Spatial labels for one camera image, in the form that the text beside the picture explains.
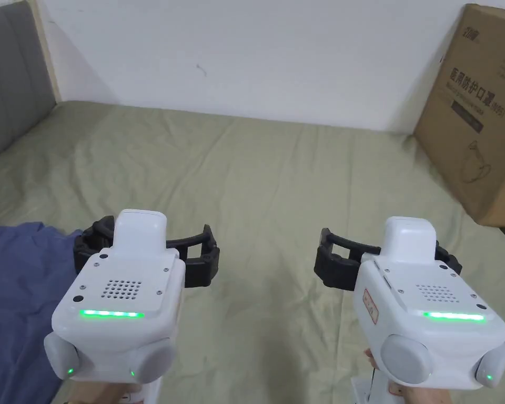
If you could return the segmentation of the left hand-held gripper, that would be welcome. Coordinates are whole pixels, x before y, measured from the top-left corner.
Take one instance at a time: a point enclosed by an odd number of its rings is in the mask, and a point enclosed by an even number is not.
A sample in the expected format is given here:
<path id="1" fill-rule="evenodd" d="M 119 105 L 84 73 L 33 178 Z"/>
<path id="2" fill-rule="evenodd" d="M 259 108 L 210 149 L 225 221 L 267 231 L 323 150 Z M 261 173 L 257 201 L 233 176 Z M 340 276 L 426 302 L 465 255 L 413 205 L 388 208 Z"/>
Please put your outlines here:
<path id="1" fill-rule="evenodd" d="M 157 402 L 176 357 L 184 287 L 210 286 L 220 255 L 209 225 L 168 241 L 166 227 L 158 211 L 124 209 L 116 221 L 105 216 L 75 238 L 74 265 L 81 271 L 44 339 L 59 379 L 135 384 L 145 403 Z M 200 255 L 190 258 L 194 246 L 201 246 Z"/>

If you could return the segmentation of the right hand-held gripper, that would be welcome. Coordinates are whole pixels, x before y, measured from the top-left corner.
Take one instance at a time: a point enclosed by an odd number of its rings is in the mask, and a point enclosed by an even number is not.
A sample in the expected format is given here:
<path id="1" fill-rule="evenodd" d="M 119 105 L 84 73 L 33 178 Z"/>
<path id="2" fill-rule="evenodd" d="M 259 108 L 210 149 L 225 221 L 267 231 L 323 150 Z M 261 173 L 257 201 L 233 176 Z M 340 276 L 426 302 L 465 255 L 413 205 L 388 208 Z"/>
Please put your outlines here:
<path id="1" fill-rule="evenodd" d="M 328 288 L 354 291 L 353 308 L 378 365 L 370 379 L 352 378 L 355 403 L 403 403 L 394 385 L 497 386 L 505 371 L 505 322 L 461 271 L 425 219 L 388 218 L 381 248 L 322 229 L 315 274 Z"/>

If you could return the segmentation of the person's right hand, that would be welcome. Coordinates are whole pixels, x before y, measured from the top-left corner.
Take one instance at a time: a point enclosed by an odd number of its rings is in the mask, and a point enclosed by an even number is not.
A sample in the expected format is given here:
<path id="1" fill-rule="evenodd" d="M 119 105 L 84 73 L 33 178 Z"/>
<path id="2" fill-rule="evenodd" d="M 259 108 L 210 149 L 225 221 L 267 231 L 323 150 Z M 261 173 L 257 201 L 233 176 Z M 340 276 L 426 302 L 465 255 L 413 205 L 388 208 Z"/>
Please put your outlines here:
<path id="1" fill-rule="evenodd" d="M 437 398 L 434 390 L 401 386 L 379 370 L 365 387 L 364 403 L 435 403 Z"/>

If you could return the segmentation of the person's left hand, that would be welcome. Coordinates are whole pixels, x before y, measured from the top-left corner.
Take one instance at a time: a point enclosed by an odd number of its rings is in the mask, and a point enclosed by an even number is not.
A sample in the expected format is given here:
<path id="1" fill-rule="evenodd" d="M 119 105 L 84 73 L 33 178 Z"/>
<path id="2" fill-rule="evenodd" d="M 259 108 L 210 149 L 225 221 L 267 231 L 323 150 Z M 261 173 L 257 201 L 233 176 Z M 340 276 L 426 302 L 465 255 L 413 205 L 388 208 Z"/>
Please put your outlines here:
<path id="1" fill-rule="evenodd" d="M 65 403 L 151 403 L 150 384 L 139 381 L 136 372 L 126 370 L 116 378 L 72 378 Z"/>

